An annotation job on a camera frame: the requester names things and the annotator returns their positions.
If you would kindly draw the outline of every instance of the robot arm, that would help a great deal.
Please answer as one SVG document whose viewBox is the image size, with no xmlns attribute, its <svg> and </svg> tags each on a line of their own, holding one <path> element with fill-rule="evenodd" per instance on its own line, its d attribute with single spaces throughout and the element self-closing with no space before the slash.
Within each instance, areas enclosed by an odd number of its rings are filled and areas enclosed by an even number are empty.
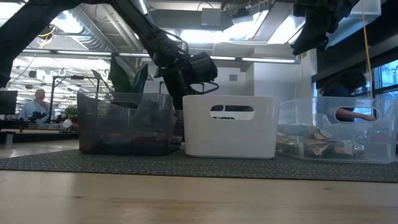
<svg viewBox="0 0 398 224">
<path fill-rule="evenodd" d="M 191 84 L 212 82 L 217 77 L 213 60 L 202 52 L 192 56 L 153 25 L 130 0 L 30 0 L 0 28 L 0 87 L 10 80 L 14 59 L 64 10 L 80 3 L 110 4 L 139 36 L 143 47 L 160 68 L 176 110 L 182 97 L 198 92 Z"/>
</svg>

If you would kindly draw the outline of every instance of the shirt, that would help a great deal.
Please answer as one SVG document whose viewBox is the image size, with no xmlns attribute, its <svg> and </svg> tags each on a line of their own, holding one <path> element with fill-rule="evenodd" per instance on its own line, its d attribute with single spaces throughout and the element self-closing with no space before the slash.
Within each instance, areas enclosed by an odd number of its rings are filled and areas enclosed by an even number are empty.
<svg viewBox="0 0 398 224">
<path fill-rule="evenodd" d="M 334 97 L 351 97 L 351 93 L 343 85 L 335 84 L 330 85 L 323 92 L 322 96 L 334 96 Z M 348 111 L 354 111 L 355 108 L 344 108 Z M 338 121 L 341 122 L 354 122 L 354 118 L 339 118 L 336 117 Z"/>
<path fill-rule="evenodd" d="M 30 118 L 33 116 L 33 112 L 45 113 L 49 114 L 49 110 L 46 110 L 40 103 L 36 101 L 29 101 L 27 102 L 24 107 L 22 108 L 21 112 L 19 113 L 19 118 Z M 48 116 L 38 119 L 36 122 L 43 123 L 46 121 Z"/>
</svg>

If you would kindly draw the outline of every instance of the ceiling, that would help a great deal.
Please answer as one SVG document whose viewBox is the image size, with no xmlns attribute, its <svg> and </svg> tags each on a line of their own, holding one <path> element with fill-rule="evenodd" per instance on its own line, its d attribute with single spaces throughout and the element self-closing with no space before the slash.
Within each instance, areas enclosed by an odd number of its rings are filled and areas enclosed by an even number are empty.
<svg viewBox="0 0 398 224">
<path fill-rule="evenodd" d="M 188 41 L 191 54 L 205 51 L 217 56 L 294 58 L 288 43 L 294 41 L 293 37 L 304 22 L 304 18 L 292 16 L 294 1 L 289 0 L 132 1 L 142 12 L 149 12 L 149 19 L 155 25 Z M 0 25 L 22 6 L 16 3 L 0 4 Z M 232 18 L 242 8 L 247 8 L 250 15 L 246 18 L 251 21 L 234 25 Z M 43 44 L 43 39 L 36 38 L 29 48 L 90 52 L 144 51 L 134 31 L 107 5 L 81 4 L 61 13 L 53 23 L 57 28 L 50 42 Z M 131 57 L 120 58 L 118 62 L 131 74 L 131 78 L 145 63 L 152 64 L 148 59 Z M 241 68 L 243 71 L 248 68 L 248 62 L 216 64 L 219 67 Z M 32 98 L 35 89 L 50 92 L 51 75 L 60 71 L 66 72 L 66 75 L 92 77 L 91 69 L 94 69 L 106 76 L 109 66 L 109 60 L 98 57 L 82 59 L 74 56 L 60 58 L 24 54 L 14 62 L 10 83 L 12 89 Z M 38 69 L 41 73 L 45 72 L 43 79 L 28 76 L 29 70 Z M 33 89 L 27 90 L 27 84 L 32 85 Z M 80 88 L 80 91 L 95 91 L 94 84 L 96 80 L 64 80 L 55 89 L 59 93 L 55 100 L 60 105 L 75 103 L 73 100 L 65 102 L 65 96 L 76 92 L 70 87 L 74 86 L 77 90 Z"/>
</svg>

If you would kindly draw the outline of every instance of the wooden table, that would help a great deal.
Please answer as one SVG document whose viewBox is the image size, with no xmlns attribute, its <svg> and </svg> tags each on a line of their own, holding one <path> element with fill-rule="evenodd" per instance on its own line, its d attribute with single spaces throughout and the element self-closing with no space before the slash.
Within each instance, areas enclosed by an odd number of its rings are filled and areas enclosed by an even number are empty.
<svg viewBox="0 0 398 224">
<path fill-rule="evenodd" d="M 398 184 L 0 172 L 0 223 L 398 223 Z"/>
</svg>

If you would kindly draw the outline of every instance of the man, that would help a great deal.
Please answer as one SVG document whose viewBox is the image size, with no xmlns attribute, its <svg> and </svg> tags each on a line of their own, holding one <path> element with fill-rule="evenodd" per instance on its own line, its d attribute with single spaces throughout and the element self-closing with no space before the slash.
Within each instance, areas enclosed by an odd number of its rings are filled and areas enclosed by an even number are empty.
<svg viewBox="0 0 398 224">
<path fill-rule="evenodd" d="M 19 113 L 19 118 L 30 118 L 33 116 L 33 112 L 38 112 L 41 114 L 49 114 L 50 106 L 44 101 L 45 92 L 44 90 L 36 90 L 35 100 L 27 102 Z M 38 119 L 38 123 L 43 123 L 46 121 L 48 116 Z"/>
</svg>

